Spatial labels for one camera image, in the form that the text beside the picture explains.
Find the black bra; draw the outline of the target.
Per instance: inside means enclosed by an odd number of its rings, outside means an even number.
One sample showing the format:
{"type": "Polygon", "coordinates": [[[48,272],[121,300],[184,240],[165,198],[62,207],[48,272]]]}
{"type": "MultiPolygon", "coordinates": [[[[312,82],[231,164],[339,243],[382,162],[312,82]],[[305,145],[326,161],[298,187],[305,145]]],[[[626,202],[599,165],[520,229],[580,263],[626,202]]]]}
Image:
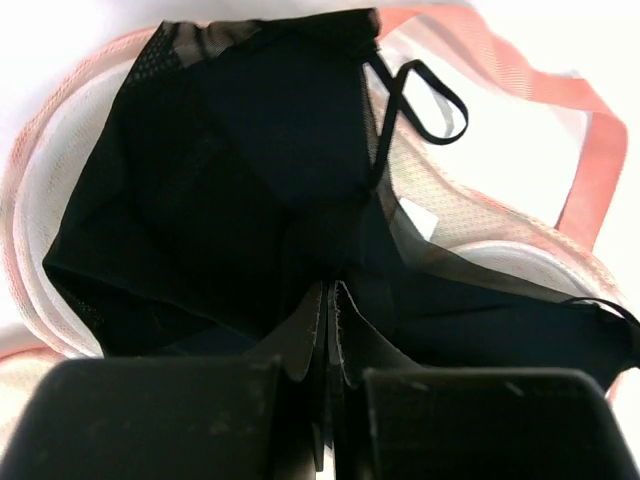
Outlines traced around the black bra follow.
{"type": "Polygon", "coordinates": [[[460,98],[423,62],[392,73],[372,9],[165,22],[135,60],[44,271],[103,353],[240,353],[301,313],[341,354],[387,365],[580,370],[639,363],[635,318],[474,264],[423,237],[405,192],[467,227],[502,220],[434,179],[412,87],[460,98]]]}

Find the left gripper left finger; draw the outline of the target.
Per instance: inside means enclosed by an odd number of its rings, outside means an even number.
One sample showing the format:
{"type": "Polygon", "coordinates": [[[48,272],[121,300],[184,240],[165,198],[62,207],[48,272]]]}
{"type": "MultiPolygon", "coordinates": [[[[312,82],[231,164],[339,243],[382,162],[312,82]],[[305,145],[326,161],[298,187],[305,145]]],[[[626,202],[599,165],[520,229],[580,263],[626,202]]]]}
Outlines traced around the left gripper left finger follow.
{"type": "Polygon", "coordinates": [[[240,356],[68,360],[38,384],[5,479],[312,479],[325,288],[240,356]]]}

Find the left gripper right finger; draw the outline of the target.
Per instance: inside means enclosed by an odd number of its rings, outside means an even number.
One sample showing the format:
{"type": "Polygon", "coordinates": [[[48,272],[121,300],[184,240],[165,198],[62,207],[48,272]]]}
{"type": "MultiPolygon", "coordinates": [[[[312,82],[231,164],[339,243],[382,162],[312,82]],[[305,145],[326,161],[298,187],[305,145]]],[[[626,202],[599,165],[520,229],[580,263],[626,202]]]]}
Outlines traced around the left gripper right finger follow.
{"type": "Polygon", "coordinates": [[[587,374],[558,368],[425,368],[328,296],[339,479],[635,479],[638,467],[587,374]]]}

